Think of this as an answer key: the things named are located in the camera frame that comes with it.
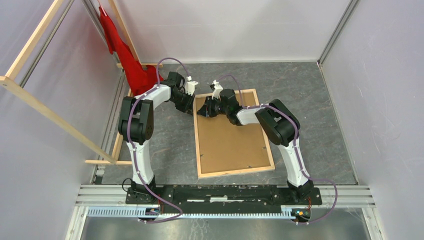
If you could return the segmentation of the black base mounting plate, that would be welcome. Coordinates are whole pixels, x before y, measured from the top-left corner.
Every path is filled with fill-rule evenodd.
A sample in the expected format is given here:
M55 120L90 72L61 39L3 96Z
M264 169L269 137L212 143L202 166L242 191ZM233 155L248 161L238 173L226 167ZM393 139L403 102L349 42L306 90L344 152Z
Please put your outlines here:
M282 206L320 206L319 188L268 185L155 185L152 192L132 184L126 204L160 206L163 214L271 214Z

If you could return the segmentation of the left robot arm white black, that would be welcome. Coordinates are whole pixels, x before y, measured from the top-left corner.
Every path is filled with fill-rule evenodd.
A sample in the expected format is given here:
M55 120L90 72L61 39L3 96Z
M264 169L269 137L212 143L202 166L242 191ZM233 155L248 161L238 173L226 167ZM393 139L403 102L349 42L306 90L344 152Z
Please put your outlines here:
M183 113L193 114L197 81L170 72L167 79L156 83L140 95L127 96L122 101L118 132L131 153L133 176L129 194L136 194L145 204L157 198L155 177L151 167L149 143L154 132L154 110L165 102L172 102Z

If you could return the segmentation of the aluminium rail base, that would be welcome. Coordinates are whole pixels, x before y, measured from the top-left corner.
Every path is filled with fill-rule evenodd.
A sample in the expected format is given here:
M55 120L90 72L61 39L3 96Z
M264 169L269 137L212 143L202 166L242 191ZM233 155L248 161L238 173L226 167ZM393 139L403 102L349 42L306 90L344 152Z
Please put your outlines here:
M335 200L332 185L318 185L324 208L329 208ZM375 208L371 189L366 185L338 185L337 208ZM126 193L119 185L82 185L76 203L82 206L123 206Z

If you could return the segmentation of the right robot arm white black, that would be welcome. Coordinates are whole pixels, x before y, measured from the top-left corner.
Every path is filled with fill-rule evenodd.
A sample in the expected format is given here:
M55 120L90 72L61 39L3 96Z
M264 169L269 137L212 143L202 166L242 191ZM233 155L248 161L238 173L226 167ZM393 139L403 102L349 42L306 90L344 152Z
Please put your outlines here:
M244 106L237 100L234 90L223 89L218 97L207 96L196 113L206 118L225 115L236 126L259 124L281 153L287 170L289 199L295 204L302 204L309 198L314 183L308 178L298 143L300 123L279 99L267 104Z

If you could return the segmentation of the wooden rack frame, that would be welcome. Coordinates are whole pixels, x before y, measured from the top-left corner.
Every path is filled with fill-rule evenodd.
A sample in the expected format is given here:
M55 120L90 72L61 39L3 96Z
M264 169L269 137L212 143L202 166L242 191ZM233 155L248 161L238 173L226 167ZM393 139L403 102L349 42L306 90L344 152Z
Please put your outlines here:
M49 0L0 3L0 72L5 74L43 18ZM46 28L57 32L24 90L104 151L121 71L84 3L59 7ZM0 158L8 164L42 164L96 158L97 154L17 96L0 90Z

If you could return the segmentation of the red cloth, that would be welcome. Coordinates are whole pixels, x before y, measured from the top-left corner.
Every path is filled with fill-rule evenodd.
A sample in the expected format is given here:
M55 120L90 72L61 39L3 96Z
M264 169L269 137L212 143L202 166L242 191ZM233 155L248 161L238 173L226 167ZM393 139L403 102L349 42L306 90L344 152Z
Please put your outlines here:
M121 39L112 19L100 5L100 24L103 28L110 54L117 53L133 95L137 96L150 90L157 84L157 69L147 65L146 69L133 56L130 47Z

